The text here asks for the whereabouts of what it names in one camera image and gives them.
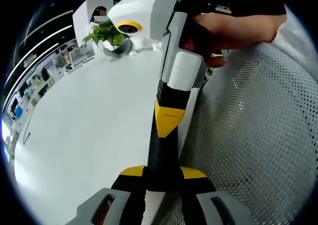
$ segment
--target sleeve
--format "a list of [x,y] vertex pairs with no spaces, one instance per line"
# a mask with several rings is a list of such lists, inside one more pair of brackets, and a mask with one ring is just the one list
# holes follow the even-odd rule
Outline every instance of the sleeve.
[[318,55],[297,17],[285,6],[287,20],[277,31],[272,45],[290,56],[318,82]]

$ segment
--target gray mesh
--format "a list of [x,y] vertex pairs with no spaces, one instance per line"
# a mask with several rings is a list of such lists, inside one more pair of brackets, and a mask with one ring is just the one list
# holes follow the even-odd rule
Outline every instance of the gray mesh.
[[[198,96],[181,163],[239,199],[257,224],[289,224],[318,177],[318,84],[268,44],[227,62]],[[180,218],[180,208],[167,216]]]

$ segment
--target green leaves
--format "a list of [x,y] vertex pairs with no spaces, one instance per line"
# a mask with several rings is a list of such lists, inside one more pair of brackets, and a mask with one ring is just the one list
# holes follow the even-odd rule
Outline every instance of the green leaves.
[[112,46],[120,46],[126,38],[128,38],[128,35],[119,32],[111,20],[108,19],[107,21],[94,26],[91,33],[83,39],[83,42],[86,46],[88,41],[92,41],[98,45],[99,41],[107,40]]

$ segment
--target yellow ring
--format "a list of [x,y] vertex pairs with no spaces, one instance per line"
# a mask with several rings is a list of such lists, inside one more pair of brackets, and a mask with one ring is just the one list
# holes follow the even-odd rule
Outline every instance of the yellow ring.
[[121,21],[117,24],[117,28],[119,29],[119,26],[121,25],[132,25],[132,26],[135,26],[138,31],[140,31],[142,29],[141,25],[136,23],[136,22],[133,22],[133,21]]

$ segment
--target human hand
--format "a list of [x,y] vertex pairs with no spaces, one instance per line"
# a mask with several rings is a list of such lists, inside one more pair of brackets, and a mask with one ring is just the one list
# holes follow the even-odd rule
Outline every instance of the human hand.
[[193,20],[208,31],[203,35],[201,31],[205,29],[188,29],[181,47],[202,55],[208,67],[218,68],[224,65],[225,58],[214,57],[213,53],[222,49],[240,49],[261,42],[272,42],[278,27],[286,20],[286,15],[233,17],[209,13],[197,15]]

